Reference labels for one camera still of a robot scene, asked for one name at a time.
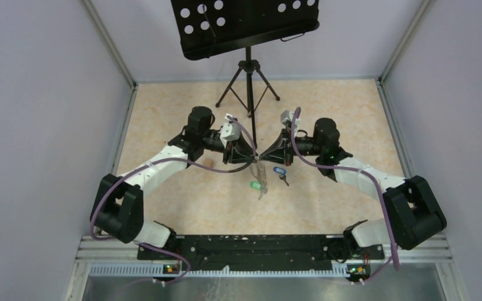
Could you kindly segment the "green key tag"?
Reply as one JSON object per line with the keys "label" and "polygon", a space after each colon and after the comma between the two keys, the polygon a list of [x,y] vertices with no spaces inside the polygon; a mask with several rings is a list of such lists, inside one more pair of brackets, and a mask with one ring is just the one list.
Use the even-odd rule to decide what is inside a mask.
{"label": "green key tag", "polygon": [[253,189],[256,189],[256,190],[261,190],[262,189],[262,185],[261,183],[257,182],[257,181],[253,181],[250,183],[250,187],[253,188]]}

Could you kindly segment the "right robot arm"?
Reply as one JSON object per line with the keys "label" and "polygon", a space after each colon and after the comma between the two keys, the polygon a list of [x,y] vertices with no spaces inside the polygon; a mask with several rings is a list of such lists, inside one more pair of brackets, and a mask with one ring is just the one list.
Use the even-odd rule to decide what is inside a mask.
{"label": "right robot arm", "polygon": [[290,166],[295,157],[314,156],[323,176],[355,187],[382,205],[382,219],[360,221],[344,231],[343,251],[348,257],[360,258],[372,245],[411,250],[447,227],[425,178],[393,176],[359,161],[340,146],[334,120],[318,119],[313,135],[303,137],[292,137],[290,118],[283,123],[280,136],[260,155],[262,160]]}

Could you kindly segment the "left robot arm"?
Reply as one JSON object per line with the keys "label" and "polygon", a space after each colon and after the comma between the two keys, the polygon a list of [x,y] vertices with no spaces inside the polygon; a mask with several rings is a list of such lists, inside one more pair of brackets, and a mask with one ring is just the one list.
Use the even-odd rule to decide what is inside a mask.
{"label": "left robot arm", "polygon": [[154,157],[120,176],[107,174],[99,184],[92,212],[90,233],[99,240],[95,229],[106,232],[104,240],[115,238],[122,243],[152,245],[161,259],[175,254],[174,231],[158,222],[144,219],[144,198],[165,180],[190,166],[204,169],[197,160],[204,151],[222,152],[226,161],[240,164],[229,172],[248,168],[257,157],[257,146],[248,130],[230,114],[218,130],[212,125],[215,116],[208,107],[193,107],[187,124]]}

